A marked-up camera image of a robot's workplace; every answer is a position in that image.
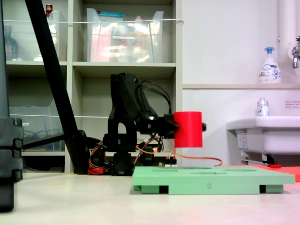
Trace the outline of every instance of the red cylinder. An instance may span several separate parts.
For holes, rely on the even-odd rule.
[[[203,147],[201,112],[175,112],[174,121],[178,124],[175,148]]]

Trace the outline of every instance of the shelf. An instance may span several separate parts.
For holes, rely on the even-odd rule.
[[[113,157],[115,152],[106,152],[105,156],[107,157]],[[130,152],[131,153],[131,157],[136,157],[138,152]],[[160,152],[160,153],[156,153],[154,154],[154,156],[156,157],[167,157],[170,154],[170,152]]]
[[[38,61],[7,61],[8,77],[46,77],[44,63]],[[67,77],[67,62],[60,62],[62,75]]]
[[[202,89],[299,89],[300,84],[270,83],[270,84],[183,84],[184,90],[202,90]]]
[[[22,151],[22,156],[64,156],[64,151]]]
[[[176,63],[73,62],[73,67],[87,78],[110,78],[111,74],[133,73],[141,79],[172,78]]]
[[[171,5],[173,0],[83,0],[91,4],[120,4],[120,5]]]

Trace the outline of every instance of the green foam board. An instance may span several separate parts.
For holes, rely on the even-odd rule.
[[[134,191],[140,191],[142,194],[282,193],[284,184],[294,183],[294,175],[250,166],[242,168],[137,166],[133,174]]]

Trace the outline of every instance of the plastic storage bin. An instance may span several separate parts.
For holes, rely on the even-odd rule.
[[[66,23],[57,23],[60,21],[66,21],[60,12],[52,12],[50,14],[48,23],[57,56],[59,61],[66,61],[68,25]],[[30,22],[4,21],[4,29],[7,60],[43,61],[36,36]],[[16,54],[11,53],[12,48],[17,48]]]
[[[157,11],[152,22],[100,23],[96,10],[87,9],[88,61],[162,62],[164,12]]]
[[[62,133],[60,118],[54,100],[49,107],[25,105],[9,108],[11,117],[22,119],[24,143]],[[63,141],[46,144],[26,151],[63,151]]]

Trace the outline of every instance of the table surface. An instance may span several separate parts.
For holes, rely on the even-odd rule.
[[[0,225],[299,225],[300,183],[283,194],[141,195],[131,177],[26,173]]]

